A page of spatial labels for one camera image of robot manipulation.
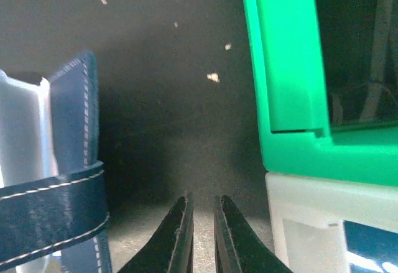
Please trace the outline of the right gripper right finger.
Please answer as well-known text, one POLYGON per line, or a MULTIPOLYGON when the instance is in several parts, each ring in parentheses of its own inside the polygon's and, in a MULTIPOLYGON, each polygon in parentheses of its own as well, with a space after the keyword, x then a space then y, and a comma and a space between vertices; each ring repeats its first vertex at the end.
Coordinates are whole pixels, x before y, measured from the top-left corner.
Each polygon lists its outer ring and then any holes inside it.
POLYGON ((292 272, 258 238, 227 195, 215 197, 214 232, 217 272, 292 272))

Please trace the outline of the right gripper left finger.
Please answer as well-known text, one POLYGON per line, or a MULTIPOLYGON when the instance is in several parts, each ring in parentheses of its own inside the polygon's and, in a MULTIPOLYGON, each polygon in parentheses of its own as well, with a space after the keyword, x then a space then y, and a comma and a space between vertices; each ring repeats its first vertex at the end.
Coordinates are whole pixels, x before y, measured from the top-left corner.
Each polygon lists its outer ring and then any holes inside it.
POLYGON ((171 207, 144 247, 119 271, 192 272, 193 235, 193 195, 184 193, 171 207))

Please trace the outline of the blue card holder wallet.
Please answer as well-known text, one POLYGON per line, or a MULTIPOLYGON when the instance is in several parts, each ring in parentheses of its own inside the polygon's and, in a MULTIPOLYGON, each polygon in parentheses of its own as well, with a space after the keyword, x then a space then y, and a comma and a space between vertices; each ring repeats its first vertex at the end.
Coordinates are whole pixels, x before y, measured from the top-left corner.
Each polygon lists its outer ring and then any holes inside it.
POLYGON ((38 84, 1 73, 1 271, 111 272, 99 90, 84 51, 38 84))

